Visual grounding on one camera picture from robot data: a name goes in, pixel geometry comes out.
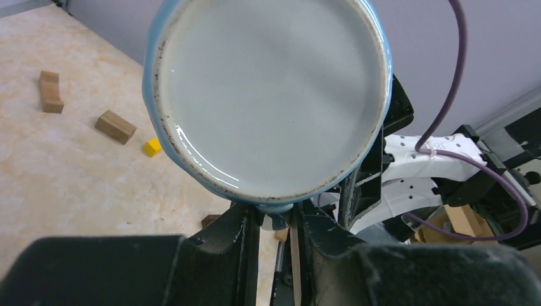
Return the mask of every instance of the purple cable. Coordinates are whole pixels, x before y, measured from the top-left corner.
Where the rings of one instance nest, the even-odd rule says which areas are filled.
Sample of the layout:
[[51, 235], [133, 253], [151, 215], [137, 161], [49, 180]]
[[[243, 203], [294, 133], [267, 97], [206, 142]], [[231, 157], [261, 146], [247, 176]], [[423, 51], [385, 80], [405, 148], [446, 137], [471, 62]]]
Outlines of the purple cable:
[[464, 11], [462, 9], [462, 6], [459, 0], [449, 0], [449, 4], [451, 4], [451, 7], [453, 8], [453, 11], [455, 13], [456, 20], [457, 20], [457, 25], [458, 25], [459, 46], [458, 46], [458, 56], [457, 56], [457, 64], [455, 68], [455, 75], [453, 77], [453, 82], [451, 84], [451, 88], [449, 89], [449, 93], [447, 94], [447, 98], [445, 99], [445, 102], [443, 106], [441, 107], [440, 112], [434, 119], [434, 122], [432, 122], [430, 127], [426, 130], [426, 132], [419, 138], [419, 141], [415, 144], [415, 150], [421, 154], [432, 154], [432, 152], [435, 151], [436, 155], [456, 158], [472, 166], [476, 166], [477, 168], [479, 168], [479, 170], [485, 172], [491, 178], [497, 181], [497, 183], [499, 183], [511, 195], [511, 197], [513, 197], [513, 199], [517, 201], [517, 204], [519, 206], [519, 210], [521, 213], [521, 220], [517, 228], [514, 229], [510, 233], [496, 236], [496, 237], [470, 237], [466, 235], [459, 235], [459, 234], [449, 233], [447, 231], [444, 231], [411, 213], [406, 213], [406, 215], [409, 218], [423, 224], [424, 226], [427, 226], [428, 228], [431, 228], [432, 230], [437, 231], [438, 233], [441, 233], [453, 238], [471, 240], [471, 241], [493, 241], [493, 240], [509, 239], [511, 237], [515, 237], [516, 235], [520, 234], [524, 230], [524, 228], [526, 228], [526, 226], [528, 225], [528, 208], [526, 207], [526, 204], [524, 203], [524, 200], [522, 199], [518, 191], [511, 184], [509, 184], [505, 179], [499, 176], [496, 172], [492, 171], [487, 166], [480, 164], [469, 157], [465, 157], [458, 153], [450, 152], [446, 150], [422, 148], [422, 146], [425, 144], [428, 138], [430, 138], [430, 136], [434, 134], [434, 131], [436, 131], [438, 126], [441, 124], [441, 122], [445, 118], [446, 114], [449, 112], [453, 104], [453, 101], [455, 99], [455, 96], [457, 94], [458, 88], [460, 86], [460, 82], [462, 80], [462, 74], [464, 71], [464, 62], [466, 61], [468, 33], [466, 32], [466, 18], [464, 17]]

